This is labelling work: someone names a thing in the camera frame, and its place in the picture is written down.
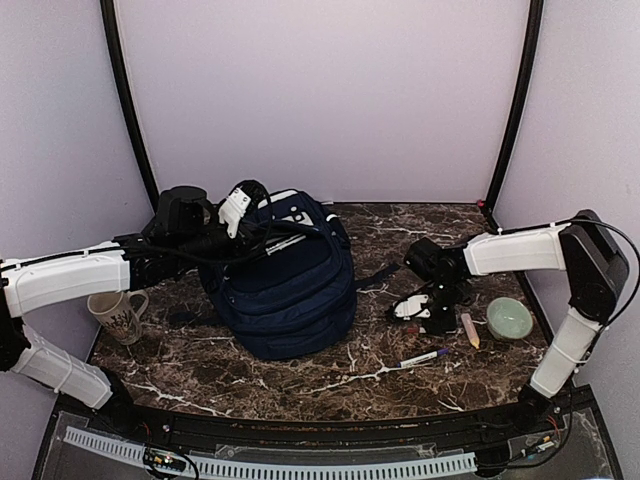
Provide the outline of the white marker purple cap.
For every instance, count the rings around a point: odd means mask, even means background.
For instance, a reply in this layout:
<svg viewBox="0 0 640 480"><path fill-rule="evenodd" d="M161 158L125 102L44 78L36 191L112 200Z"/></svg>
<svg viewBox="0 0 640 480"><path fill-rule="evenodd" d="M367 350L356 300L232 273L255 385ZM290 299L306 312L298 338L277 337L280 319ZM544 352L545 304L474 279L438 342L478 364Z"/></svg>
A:
<svg viewBox="0 0 640 480"><path fill-rule="evenodd" d="M437 350L434 350L410 359L403 360L398 364L398 367L399 368L412 367L414 365L419 365L424 362L436 359L440 356L447 355L448 353L449 353L448 348L437 349Z"/></svg>

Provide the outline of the navy blue student backpack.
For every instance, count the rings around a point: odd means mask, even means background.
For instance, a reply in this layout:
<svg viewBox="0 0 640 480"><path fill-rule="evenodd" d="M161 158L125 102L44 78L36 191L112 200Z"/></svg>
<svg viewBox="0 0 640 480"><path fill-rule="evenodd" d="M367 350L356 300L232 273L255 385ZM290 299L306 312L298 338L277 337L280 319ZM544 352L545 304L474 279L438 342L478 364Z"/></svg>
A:
<svg viewBox="0 0 640 480"><path fill-rule="evenodd" d="M261 360L292 359L337 343L354 322L358 289L386 280L399 268L391 263L356 279L340 218L303 191L273 194L248 219L260 227L272 219L284 230L282 237L306 236L271 256L198 269L218 318Z"/></svg>

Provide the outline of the white marker black cap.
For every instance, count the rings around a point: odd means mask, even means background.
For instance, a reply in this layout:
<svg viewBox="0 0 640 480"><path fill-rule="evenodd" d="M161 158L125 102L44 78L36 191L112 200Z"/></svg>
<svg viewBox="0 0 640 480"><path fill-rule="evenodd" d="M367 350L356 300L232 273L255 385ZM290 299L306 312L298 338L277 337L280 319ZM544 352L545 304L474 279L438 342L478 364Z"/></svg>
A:
<svg viewBox="0 0 640 480"><path fill-rule="evenodd" d="M273 242L269 241L265 247L265 254L271 256L276 252L289 248L306 239L304 234L295 234L282 238L276 238Z"/></svg>

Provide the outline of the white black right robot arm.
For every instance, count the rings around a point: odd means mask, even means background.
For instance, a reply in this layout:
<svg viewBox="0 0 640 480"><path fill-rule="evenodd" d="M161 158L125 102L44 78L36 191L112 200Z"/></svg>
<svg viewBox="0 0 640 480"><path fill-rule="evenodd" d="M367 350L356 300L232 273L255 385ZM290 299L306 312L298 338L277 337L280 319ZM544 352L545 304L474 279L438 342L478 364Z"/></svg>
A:
<svg viewBox="0 0 640 480"><path fill-rule="evenodd" d="M472 277L565 272L570 291L568 312L524 389L528 397L510 413L511 426L521 434L530 434L549 416L546 400L561 390L590 356L601 332L629 306L621 296L630 266L617 243L626 237L594 211L581 210L569 219L498 229L449 246L422 238L409 247L404 264L425 284L398 301L391 316L423 323L450 319L455 306L465 298Z"/></svg>

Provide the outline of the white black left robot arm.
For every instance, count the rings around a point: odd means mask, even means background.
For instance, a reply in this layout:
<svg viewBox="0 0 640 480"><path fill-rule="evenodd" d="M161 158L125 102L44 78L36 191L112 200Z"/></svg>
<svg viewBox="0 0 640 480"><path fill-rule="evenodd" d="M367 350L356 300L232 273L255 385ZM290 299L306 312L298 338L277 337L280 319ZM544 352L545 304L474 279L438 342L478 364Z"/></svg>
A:
<svg viewBox="0 0 640 480"><path fill-rule="evenodd" d="M243 263L263 252L272 227L251 226L246 216L271 207L256 180L237 184L219 204L199 187L160 194L154 216L139 233L98 245L1 263L1 369L24 375L93 410L120 436L141 427L114 375L91 366L28 329L25 314L103 293L125 293L177 280L197 267Z"/></svg>

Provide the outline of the pale green ceramic bowl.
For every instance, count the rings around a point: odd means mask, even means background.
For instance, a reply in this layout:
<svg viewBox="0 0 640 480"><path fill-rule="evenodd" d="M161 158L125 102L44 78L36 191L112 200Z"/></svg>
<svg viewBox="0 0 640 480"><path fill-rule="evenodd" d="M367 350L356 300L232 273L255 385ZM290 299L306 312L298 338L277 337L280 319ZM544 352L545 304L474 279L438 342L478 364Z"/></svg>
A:
<svg viewBox="0 0 640 480"><path fill-rule="evenodd" d="M533 317L520 301L499 297L487 307L487 326L494 338L515 341L527 337L533 330Z"/></svg>

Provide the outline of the cream patterned ceramic mug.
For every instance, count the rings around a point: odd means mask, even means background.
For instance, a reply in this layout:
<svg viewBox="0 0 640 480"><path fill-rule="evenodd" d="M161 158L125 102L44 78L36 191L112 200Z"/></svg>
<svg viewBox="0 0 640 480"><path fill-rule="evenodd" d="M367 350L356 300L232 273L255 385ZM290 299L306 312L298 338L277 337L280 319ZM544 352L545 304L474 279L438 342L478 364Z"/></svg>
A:
<svg viewBox="0 0 640 480"><path fill-rule="evenodd" d="M145 290L94 294L88 297L86 305L119 344L130 346L141 339L141 316L149 305Z"/></svg>

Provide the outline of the black front mounting rail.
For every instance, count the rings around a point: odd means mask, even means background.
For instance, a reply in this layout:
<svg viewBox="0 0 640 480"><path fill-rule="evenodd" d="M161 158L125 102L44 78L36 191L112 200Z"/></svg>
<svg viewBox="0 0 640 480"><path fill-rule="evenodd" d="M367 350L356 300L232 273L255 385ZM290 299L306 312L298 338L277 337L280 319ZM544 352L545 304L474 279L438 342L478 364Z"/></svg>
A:
<svg viewBox="0 0 640 480"><path fill-rule="evenodd" d="M223 444L252 447L398 447L433 443L440 449L498 445L520 431L508 421L515 403L460 413L382 421L284 422L232 419L137 406L151 442L184 451Z"/></svg>

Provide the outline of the black right corner post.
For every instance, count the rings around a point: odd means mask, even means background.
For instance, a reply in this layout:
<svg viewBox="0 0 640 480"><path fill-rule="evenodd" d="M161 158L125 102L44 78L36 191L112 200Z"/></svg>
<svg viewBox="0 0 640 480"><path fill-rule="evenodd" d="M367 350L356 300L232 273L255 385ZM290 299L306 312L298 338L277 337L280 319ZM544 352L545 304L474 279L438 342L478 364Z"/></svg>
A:
<svg viewBox="0 0 640 480"><path fill-rule="evenodd" d="M494 171L483 200L482 211L487 217L491 216L495 210L515 148L535 62L544 3L544 0L531 0L529 2L521 58L511 106Z"/></svg>

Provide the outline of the black corner post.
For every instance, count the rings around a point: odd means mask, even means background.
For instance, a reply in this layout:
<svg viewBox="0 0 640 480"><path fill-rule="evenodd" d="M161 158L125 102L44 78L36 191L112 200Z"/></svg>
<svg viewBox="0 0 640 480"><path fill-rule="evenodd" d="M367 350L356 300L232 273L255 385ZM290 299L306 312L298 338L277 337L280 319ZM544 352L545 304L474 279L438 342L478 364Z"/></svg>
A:
<svg viewBox="0 0 640 480"><path fill-rule="evenodd" d="M515 148L535 62L544 3L544 0L531 0L529 2L521 58L511 106L494 171L483 200L482 211L487 217L491 216L495 210Z"/></svg>
<svg viewBox="0 0 640 480"><path fill-rule="evenodd" d="M120 103L120 109L147 199L151 208L156 210L160 192L152 171L151 161L143 139L141 125L139 123L133 93L129 83L128 71L125 65L125 55L116 14L116 4L113 0L100 0L99 4L104 36L116 92Z"/></svg>

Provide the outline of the black left corner post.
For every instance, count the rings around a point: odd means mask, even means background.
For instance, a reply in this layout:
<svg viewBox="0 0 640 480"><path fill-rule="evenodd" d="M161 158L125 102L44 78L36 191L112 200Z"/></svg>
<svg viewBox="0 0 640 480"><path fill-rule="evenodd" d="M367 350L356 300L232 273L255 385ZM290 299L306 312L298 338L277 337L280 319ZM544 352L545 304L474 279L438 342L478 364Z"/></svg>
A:
<svg viewBox="0 0 640 480"><path fill-rule="evenodd" d="M156 210L160 192L152 171L151 161L143 139L141 125L139 123L133 93L129 83L128 71L125 65L125 55L116 14L116 4L113 0L100 0L99 4L104 36L116 92L120 103L120 109L147 199L151 208Z"/></svg>

